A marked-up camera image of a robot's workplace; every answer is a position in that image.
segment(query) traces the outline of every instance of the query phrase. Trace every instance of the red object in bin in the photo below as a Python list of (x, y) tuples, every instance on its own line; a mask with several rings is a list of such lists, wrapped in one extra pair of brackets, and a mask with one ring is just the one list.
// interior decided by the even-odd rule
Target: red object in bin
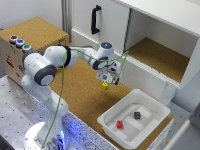
[(122, 120), (117, 121), (117, 128), (123, 128), (123, 121)]

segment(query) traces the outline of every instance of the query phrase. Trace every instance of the white tray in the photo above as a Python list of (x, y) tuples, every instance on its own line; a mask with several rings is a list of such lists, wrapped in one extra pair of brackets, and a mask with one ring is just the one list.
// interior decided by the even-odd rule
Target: white tray
[[(141, 119), (135, 119), (134, 112), (140, 112)], [(98, 122), (105, 133), (122, 147), (135, 149), (169, 113), (169, 108), (135, 89), (103, 113)], [(117, 128), (117, 120), (123, 120), (123, 128)]]

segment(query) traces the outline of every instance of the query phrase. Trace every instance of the black handle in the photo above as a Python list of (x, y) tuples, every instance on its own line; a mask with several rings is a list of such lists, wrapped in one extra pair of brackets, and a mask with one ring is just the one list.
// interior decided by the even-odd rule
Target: black handle
[(101, 10), (101, 7), (98, 5), (96, 5), (96, 8), (92, 10), (92, 25), (91, 25), (92, 34), (100, 32), (100, 30), (96, 28), (96, 12), (99, 10)]

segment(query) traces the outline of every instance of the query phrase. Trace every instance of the yellow object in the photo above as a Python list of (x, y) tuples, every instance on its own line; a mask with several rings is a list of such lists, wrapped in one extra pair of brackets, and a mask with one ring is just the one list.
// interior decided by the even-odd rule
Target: yellow object
[(102, 89), (104, 90), (107, 90), (108, 89), (108, 83), (104, 82), (102, 85), (101, 85)]

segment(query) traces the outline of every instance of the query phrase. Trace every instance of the brown box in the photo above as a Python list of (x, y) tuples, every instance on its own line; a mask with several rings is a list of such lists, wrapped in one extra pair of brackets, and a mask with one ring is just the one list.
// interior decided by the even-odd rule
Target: brown box
[(55, 45), (69, 45), (69, 35), (48, 23), (40, 17), (21, 22), (12, 27), (0, 31), (0, 50), (7, 75), (21, 85), (21, 79), (25, 74), (23, 70), (21, 49), (9, 43), (9, 38), (17, 35), (43, 54), (47, 47)]

